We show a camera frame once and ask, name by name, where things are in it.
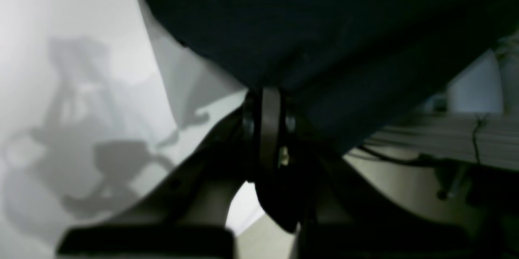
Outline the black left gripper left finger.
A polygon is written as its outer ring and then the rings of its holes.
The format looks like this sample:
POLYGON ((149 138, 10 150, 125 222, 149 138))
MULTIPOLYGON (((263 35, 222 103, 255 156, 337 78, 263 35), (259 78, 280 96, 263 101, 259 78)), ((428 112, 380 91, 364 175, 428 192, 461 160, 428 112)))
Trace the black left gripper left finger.
POLYGON ((57 258, 232 259, 230 205, 245 181, 276 182, 280 135, 280 91, 248 93, 142 200, 100 224, 68 231, 57 258))

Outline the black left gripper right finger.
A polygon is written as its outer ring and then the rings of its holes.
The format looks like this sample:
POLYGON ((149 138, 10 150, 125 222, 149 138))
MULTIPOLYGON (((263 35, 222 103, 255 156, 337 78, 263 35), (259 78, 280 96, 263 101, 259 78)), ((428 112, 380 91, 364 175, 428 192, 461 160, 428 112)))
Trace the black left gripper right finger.
POLYGON ((280 145, 289 164, 280 227, 297 233, 298 259, 476 259, 465 228, 421 218, 386 198, 291 108, 280 145))

